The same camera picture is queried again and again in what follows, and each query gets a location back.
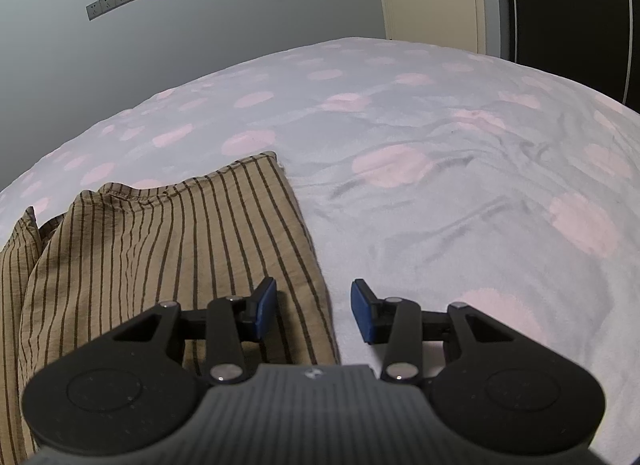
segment polka dot bed sheet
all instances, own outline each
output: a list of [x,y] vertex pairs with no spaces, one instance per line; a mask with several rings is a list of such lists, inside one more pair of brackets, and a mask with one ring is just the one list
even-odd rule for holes
[[85,188],[170,184],[264,150],[300,201],[343,363],[380,368],[354,278],[424,309],[465,301],[594,373],[594,449],[640,453],[640,116],[561,77],[363,38],[269,55],[45,156],[0,193],[0,241],[28,206],[43,222]]

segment beige fabric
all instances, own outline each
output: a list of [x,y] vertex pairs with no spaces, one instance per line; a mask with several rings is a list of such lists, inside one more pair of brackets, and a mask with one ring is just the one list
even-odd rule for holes
[[[173,186],[83,191],[38,230],[33,209],[0,253],[0,461],[33,452],[18,394],[47,363],[159,301],[205,308],[270,275],[280,312],[249,362],[333,364],[327,292],[298,204],[273,153]],[[204,347],[187,347],[199,372]]]

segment bed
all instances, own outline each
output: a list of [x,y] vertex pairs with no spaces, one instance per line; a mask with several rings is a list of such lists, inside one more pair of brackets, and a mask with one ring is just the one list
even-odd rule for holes
[[[640,453],[640,116],[561,77],[450,48],[345,38],[170,88],[0,193],[0,242],[85,188],[207,174],[273,150],[312,234],[342,362],[379,370],[349,304],[465,301],[599,379],[593,448]],[[430,362],[437,351],[426,347]]]

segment bed sheet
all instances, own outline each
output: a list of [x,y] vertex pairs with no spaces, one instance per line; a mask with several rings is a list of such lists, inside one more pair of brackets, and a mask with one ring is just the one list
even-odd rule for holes
[[594,449],[640,453],[640,116],[580,84],[450,48],[347,38],[158,93],[0,193],[0,242],[106,181],[145,188],[274,150],[312,233],[343,363],[379,369],[356,277],[424,309],[465,301],[588,368]]

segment wrinkled fabric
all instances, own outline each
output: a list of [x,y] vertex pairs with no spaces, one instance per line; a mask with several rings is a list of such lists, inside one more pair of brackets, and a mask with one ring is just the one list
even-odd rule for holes
[[354,278],[424,309],[466,301],[589,369],[594,449],[640,444],[640,117],[576,82],[423,44],[348,38],[152,96],[0,194],[0,239],[83,188],[135,188],[278,152],[330,291],[343,363],[380,367]]

